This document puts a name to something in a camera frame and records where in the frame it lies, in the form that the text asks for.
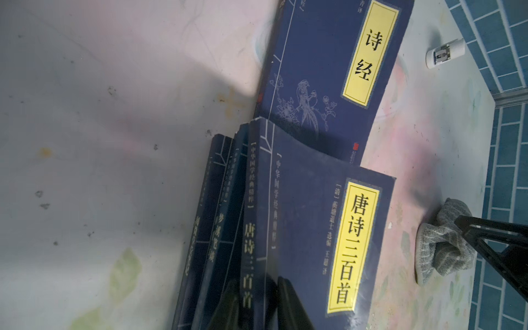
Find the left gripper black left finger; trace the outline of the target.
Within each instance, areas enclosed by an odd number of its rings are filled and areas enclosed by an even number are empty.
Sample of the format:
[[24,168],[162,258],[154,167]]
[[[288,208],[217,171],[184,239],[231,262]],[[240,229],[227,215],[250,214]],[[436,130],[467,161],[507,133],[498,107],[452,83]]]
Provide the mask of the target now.
[[226,290],[211,318],[207,330],[238,330],[239,293]]

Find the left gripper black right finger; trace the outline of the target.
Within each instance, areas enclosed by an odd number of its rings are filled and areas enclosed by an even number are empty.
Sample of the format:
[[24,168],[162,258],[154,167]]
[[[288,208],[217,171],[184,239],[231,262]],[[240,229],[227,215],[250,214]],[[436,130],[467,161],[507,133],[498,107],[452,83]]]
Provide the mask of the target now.
[[280,276],[277,302],[280,330],[315,330],[302,305],[291,281]]

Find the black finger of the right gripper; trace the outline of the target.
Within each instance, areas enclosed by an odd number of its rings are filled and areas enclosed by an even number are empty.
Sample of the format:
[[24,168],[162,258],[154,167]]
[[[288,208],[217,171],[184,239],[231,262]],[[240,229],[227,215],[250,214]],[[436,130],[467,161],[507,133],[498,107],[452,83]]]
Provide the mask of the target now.
[[527,227],[459,216],[462,237],[527,300]]

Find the blue book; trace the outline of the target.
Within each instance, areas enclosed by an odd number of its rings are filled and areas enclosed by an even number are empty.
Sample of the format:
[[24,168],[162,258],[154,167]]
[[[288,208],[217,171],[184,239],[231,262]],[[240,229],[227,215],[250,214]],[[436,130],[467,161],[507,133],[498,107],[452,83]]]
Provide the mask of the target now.
[[242,329],[278,329],[278,278],[315,329],[365,329],[395,178],[316,151],[265,118],[249,124]]
[[172,329],[190,329],[193,322],[231,146],[222,134],[210,145]]
[[281,1],[255,116],[360,165],[414,2]]
[[239,277],[248,130],[239,127],[228,158],[192,329],[208,328],[229,282]]

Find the grey wiping cloth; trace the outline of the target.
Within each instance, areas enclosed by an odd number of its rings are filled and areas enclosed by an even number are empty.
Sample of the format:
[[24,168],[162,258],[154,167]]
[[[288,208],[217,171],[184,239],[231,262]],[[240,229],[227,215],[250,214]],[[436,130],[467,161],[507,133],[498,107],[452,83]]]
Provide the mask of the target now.
[[434,272],[447,276],[474,266],[477,252],[455,224],[458,217],[471,215],[465,203],[448,198],[432,222],[419,226],[415,242],[418,285],[425,285]]

